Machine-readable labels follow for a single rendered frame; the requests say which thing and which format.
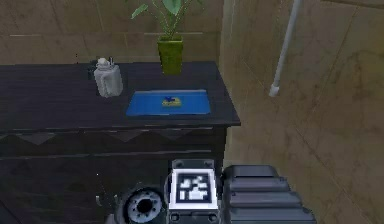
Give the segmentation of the green potted house plant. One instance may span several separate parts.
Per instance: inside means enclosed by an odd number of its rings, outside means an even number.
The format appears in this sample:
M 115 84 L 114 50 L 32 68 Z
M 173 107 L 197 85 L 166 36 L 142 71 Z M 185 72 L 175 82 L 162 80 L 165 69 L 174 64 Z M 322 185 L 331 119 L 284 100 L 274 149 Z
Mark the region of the green potted house plant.
M 148 4 L 142 3 L 131 14 L 131 18 L 135 19 L 142 13 L 149 13 L 160 23 L 163 33 L 157 39 L 157 48 L 164 75 L 181 73 L 184 42 L 177 28 L 193 1 L 151 0 L 154 12 L 150 11 Z

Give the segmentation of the blue paper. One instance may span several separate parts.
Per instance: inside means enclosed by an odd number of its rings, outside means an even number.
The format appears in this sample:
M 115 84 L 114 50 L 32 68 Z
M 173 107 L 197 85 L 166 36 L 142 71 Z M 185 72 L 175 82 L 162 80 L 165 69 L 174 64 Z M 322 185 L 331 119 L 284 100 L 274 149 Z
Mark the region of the blue paper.
M 135 91 L 127 116 L 206 115 L 211 112 L 207 91 L 151 90 Z

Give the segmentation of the black chest of drawers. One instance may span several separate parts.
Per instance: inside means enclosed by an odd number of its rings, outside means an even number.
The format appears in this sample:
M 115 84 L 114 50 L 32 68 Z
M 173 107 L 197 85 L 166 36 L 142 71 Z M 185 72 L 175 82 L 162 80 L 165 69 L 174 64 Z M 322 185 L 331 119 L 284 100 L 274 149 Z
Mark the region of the black chest of drawers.
M 240 119 L 213 62 L 166 76 L 157 62 L 120 66 L 124 90 L 103 98 L 87 64 L 0 66 L 0 223 L 103 224 L 139 184 L 160 187 L 175 159 L 223 164 Z M 136 91 L 200 90 L 206 115 L 129 116 Z

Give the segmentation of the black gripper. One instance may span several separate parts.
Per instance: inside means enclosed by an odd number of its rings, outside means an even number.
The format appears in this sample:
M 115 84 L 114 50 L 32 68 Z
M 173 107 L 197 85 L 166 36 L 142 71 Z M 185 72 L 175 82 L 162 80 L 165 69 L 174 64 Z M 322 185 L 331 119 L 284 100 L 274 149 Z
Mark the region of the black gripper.
M 154 185 L 125 189 L 116 199 L 114 224 L 166 224 L 164 194 Z

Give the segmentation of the white pole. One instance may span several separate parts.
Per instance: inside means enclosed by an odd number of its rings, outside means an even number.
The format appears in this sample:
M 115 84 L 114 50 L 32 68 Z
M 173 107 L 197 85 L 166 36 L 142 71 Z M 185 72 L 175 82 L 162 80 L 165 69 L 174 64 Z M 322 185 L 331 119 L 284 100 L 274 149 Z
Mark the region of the white pole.
M 298 17 L 298 12 L 301 6 L 302 0 L 293 0 L 291 13 L 289 16 L 286 32 L 284 35 L 284 41 L 282 44 L 281 52 L 279 55 L 279 60 L 276 66 L 275 74 L 274 74 L 274 80 L 270 86 L 269 90 L 269 96 L 270 97 L 276 97 L 279 93 L 280 89 L 280 80 L 281 80 L 281 74 L 283 71 L 285 59 L 288 53 L 290 41 L 292 39 L 293 30 L 296 24 L 296 20 Z

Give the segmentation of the grey white bottle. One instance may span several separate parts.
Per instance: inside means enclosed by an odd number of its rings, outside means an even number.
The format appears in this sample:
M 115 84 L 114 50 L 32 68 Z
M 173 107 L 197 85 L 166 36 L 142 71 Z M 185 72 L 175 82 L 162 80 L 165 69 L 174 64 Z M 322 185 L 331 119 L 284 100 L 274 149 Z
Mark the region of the grey white bottle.
M 119 96 L 123 91 L 120 67 L 106 58 L 97 60 L 94 78 L 98 92 L 102 97 Z

